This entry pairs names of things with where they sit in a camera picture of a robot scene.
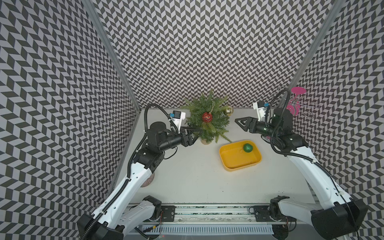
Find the red faceted ball ornament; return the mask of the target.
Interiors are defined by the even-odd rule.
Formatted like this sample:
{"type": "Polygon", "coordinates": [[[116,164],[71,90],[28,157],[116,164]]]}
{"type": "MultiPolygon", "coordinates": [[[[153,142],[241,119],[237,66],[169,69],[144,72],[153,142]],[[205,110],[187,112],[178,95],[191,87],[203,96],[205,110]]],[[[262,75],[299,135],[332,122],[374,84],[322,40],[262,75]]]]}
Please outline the red faceted ball ornament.
{"type": "Polygon", "coordinates": [[[212,113],[210,113],[210,112],[203,113],[202,120],[204,123],[210,123],[213,120],[212,113]]]}

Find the gold shiny ball ornament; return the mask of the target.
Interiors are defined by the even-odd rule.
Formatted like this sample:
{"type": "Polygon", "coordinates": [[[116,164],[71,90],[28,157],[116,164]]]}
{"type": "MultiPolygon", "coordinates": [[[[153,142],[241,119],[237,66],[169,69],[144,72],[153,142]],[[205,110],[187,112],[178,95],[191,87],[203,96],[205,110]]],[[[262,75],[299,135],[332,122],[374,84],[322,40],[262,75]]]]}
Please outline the gold shiny ball ornament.
{"type": "Polygon", "coordinates": [[[233,109],[233,107],[231,107],[231,106],[226,106],[226,108],[225,108],[225,110],[224,110],[224,114],[226,115],[226,116],[231,116],[232,114],[234,113],[234,109],[233,109]]]}

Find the small green christmas tree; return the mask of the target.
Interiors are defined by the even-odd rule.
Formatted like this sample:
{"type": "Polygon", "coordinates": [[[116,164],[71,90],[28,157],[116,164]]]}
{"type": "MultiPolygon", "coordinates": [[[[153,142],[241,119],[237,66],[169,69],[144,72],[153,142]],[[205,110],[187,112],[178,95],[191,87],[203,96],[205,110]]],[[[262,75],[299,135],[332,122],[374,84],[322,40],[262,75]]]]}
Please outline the small green christmas tree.
{"type": "Polygon", "coordinates": [[[190,111],[186,123],[190,128],[202,130],[195,135],[206,145],[217,143],[220,138],[231,142],[226,136],[230,123],[230,117],[226,114],[227,101],[228,97],[216,97],[214,91],[210,91],[207,95],[202,94],[192,100],[186,99],[186,104],[181,107],[190,111]]]}

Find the green glitter ball ornament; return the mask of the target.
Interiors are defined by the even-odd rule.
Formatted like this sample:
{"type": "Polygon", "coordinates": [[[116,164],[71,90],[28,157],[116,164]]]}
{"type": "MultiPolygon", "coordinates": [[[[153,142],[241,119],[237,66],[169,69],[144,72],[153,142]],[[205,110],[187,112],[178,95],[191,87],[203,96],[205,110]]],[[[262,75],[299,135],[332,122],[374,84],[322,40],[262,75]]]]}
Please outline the green glitter ball ornament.
{"type": "Polygon", "coordinates": [[[251,144],[244,144],[243,151],[246,153],[251,153],[253,151],[253,146],[251,144]]]}

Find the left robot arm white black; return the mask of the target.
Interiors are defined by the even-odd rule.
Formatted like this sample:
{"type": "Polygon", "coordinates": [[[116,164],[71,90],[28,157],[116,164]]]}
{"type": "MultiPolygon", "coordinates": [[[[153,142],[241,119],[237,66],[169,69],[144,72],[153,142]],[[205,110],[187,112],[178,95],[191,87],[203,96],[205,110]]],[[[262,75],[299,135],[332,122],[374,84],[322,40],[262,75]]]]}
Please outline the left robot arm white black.
{"type": "Polygon", "coordinates": [[[131,200],[165,158],[165,151],[192,146],[202,130],[181,127],[176,134],[163,122],[155,122],[146,130],[132,154],[127,174],[117,188],[91,215],[83,214],[77,225],[82,240],[122,240],[146,220],[160,219],[161,201],[148,196],[127,210],[131,200]]]}

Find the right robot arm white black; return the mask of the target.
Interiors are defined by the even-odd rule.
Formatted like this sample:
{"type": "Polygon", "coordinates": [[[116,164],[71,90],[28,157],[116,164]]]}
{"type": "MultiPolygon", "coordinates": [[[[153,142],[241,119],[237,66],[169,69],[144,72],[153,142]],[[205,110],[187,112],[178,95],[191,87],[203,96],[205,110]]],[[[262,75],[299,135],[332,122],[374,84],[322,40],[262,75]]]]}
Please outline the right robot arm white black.
{"type": "Polygon", "coordinates": [[[277,108],[266,116],[270,119],[244,117],[235,122],[245,132],[268,137],[272,150],[298,168],[319,200],[318,204],[305,204],[277,196],[270,201],[270,219],[275,222],[287,218],[299,220],[314,227],[325,240],[345,239],[351,233],[358,233],[368,206],[363,200],[354,200],[336,184],[305,139],[293,132],[294,116],[289,110],[277,108]]]}

